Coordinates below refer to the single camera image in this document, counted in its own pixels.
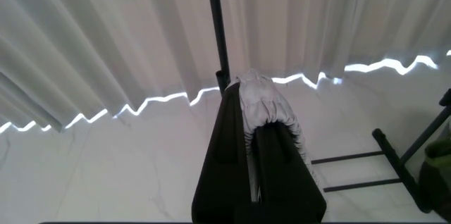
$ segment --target white tile floor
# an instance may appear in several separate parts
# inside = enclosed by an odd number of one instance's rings
[[[399,153],[440,112],[451,87],[451,59],[405,76],[393,69],[346,73],[318,89],[279,85],[301,123],[312,159],[378,150],[381,128]],[[0,135],[0,223],[51,220],[190,221],[192,196],[213,129],[218,92],[195,106],[151,103],[138,116],[104,116],[63,133]],[[421,152],[408,164],[413,174]],[[316,165],[323,186],[394,178],[383,156]],[[443,222],[415,206],[401,184],[327,193],[324,221]]]

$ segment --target white curtain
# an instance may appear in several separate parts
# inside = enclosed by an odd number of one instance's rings
[[[272,77],[384,58],[407,67],[438,63],[451,47],[451,0],[221,0],[231,75],[249,67]]]
[[[0,132],[215,87],[209,0],[0,0]],[[221,0],[231,75],[320,72],[451,45],[451,0]]]
[[[217,85],[209,0],[0,2],[0,127],[60,130]]]

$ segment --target black pole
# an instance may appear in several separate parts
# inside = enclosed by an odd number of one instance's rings
[[[223,14],[221,10],[221,0],[210,0],[211,15],[213,16],[214,32],[216,35],[216,44],[218,45],[219,63],[221,70],[216,72],[221,94],[224,93],[227,85],[230,83],[230,71],[228,67],[226,35],[224,34]]]
[[[451,116],[451,105],[446,106],[437,118],[424,130],[417,140],[410,146],[400,159],[400,165],[404,165],[410,157],[431,137],[431,135]]]

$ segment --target metal bar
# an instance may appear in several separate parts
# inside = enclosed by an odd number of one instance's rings
[[[331,157],[331,158],[324,158],[319,160],[313,160],[311,161],[311,164],[320,164],[320,163],[327,163],[332,161],[344,161],[344,160],[350,160],[354,158],[362,158],[362,157],[370,157],[370,156],[378,156],[383,155],[383,151],[374,151],[374,152],[368,152],[363,154],[351,154],[348,156],[337,156],[337,157]]]
[[[431,212],[431,205],[429,201],[423,197],[420,192],[419,186],[415,182],[415,179],[412,177],[412,175],[410,175],[405,165],[400,162],[400,158],[397,156],[396,151],[392,148],[381,129],[375,129],[372,135],[378,142],[379,147],[384,152],[397,176],[401,179],[402,184],[406,187],[407,191],[414,199],[418,208],[424,213]]]
[[[393,183],[401,182],[401,179],[394,178],[394,179],[387,179],[387,180],[380,180],[380,181],[373,181],[373,182],[361,182],[353,185],[341,185],[341,186],[334,186],[334,187],[327,187],[324,188],[324,192],[337,192],[340,190],[345,189],[356,189],[356,188],[363,188],[363,187],[370,187],[370,186],[377,186],[377,185],[389,185]]]
[[[218,46],[219,63],[221,70],[216,73],[218,85],[221,93],[230,83],[230,70],[228,66],[226,34],[224,33],[223,14],[221,10],[221,0],[210,0],[211,15],[213,16],[216,45]]]
[[[410,146],[410,148],[402,155],[399,164],[404,165],[410,157],[426,142],[429,137],[451,116],[451,106],[446,106],[437,118],[424,130],[417,140]]]

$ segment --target floor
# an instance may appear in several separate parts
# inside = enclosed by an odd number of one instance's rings
[[[400,153],[440,112],[451,87],[451,59],[433,70],[418,65],[346,73],[340,85],[301,80],[278,85],[295,110],[311,159],[378,150],[381,128]],[[63,133],[7,130],[0,135],[0,223],[43,221],[190,221],[192,196],[221,97],[207,92],[152,102],[139,115],[103,116]],[[423,156],[408,163],[418,173]],[[325,187],[394,178],[383,156],[315,166]],[[325,222],[443,222],[418,210],[401,184],[327,193]]]

